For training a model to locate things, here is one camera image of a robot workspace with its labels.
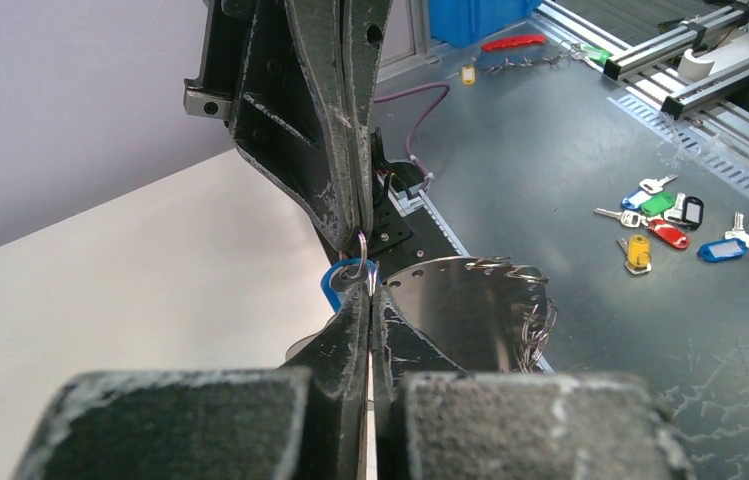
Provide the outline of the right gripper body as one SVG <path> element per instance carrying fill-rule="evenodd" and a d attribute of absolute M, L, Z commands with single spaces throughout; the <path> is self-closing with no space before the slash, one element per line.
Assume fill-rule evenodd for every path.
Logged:
<path fill-rule="evenodd" d="M 229 121 L 257 2 L 205 1 L 207 17 L 199 72 L 184 80 L 186 113 Z"/>

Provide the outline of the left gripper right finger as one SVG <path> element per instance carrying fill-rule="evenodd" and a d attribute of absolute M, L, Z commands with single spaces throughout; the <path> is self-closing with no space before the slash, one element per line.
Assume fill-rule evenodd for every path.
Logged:
<path fill-rule="evenodd" d="M 384 479 L 691 479 L 668 413 L 619 373 L 460 369 L 405 319 L 372 313 L 378 472 Z"/>

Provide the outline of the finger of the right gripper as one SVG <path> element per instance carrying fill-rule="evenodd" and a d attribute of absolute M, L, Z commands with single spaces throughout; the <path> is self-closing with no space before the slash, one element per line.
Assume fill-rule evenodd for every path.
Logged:
<path fill-rule="evenodd" d="M 374 223 L 371 108 L 391 3 L 376 0 L 341 1 L 339 7 L 343 108 L 349 121 L 347 146 L 353 224 L 356 230 L 369 232 Z"/>
<path fill-rule="evenodd" d="M 257 1 L 229 130 L 243 158 L 304 210 L 332 249 L 340 250 L 353 242 L 355 229 L 342 211 L 326 127 L 285 4 Z"/>

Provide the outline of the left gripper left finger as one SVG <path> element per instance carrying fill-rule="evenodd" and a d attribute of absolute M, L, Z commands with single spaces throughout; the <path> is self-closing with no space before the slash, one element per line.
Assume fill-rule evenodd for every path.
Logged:
<path fill-rule="evenodd" d="M 65 383 L 20 479 L 357 479 L 371 301 L 361 285 L 274 369 L 96 371 Z"/>

